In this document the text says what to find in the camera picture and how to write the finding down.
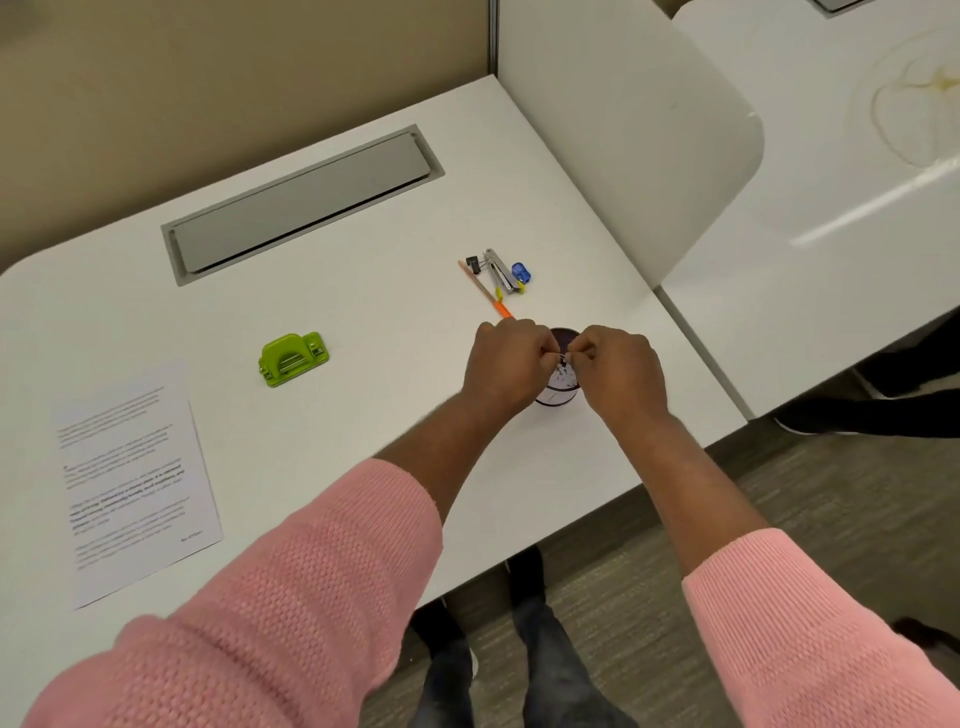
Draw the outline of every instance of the pink sleeve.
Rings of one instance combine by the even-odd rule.
[[[751,726],[946,726],[960,692],[769,528],[717,551],[684,580],[731,703]]]
[[[419,483],[361,463],[167,619],[54,680],[26,726],[355,726],[440,557]]]

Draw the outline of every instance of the paper sheet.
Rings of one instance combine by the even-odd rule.
[[[182,365],[54,411],[73,607],[223,538]]]

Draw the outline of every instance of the pencil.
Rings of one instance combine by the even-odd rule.
[[[467,267],[467,264],[463,260],[458,260],[457,262],[460,263],[460,267],[464,269],[464,273],[467,274],[467,278],[472,280],[473,285],[483,292],[483,295],[487,297],[487,300],[493,305],[500,316],[505,319],[514,318],[514,314],[507,310],[507,306],[494,298],[493,294],[484,287],[484,284],[477,280],[477,277],[470,271],[470,269]]]

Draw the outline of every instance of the green hole punch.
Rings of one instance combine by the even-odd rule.
[[[309,372],[329,361],[324,340],[316,331],[299,336],[288,333],[263,348],[260,356],[260,374],[271,387]]]

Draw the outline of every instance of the white table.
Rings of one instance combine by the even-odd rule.
[[[177,287],[160,225],[416,123],[445,176]],[[743,417],[493,77],[34,255],[0,278],[0,703],[24,714],[127,620],[166,614],[257,536],[455,392],[495,320],[457,258],[493,246],[533,273],[519,317],[646,333],[671,406],[711,443]],[[421,281],[417,287],[413,281]],[[270,389],[268,341],[317,330],[319,369]],[[185,360],[225,538],[78,611],[50,410]],[[496,438],[444,530],[423,600],[636,486],[583,396]]]
[[[899,84],[960,79],[960,4],[694,0],[675,23],[766,146],[663,290],[761,415],[960,305],[960,86]]]

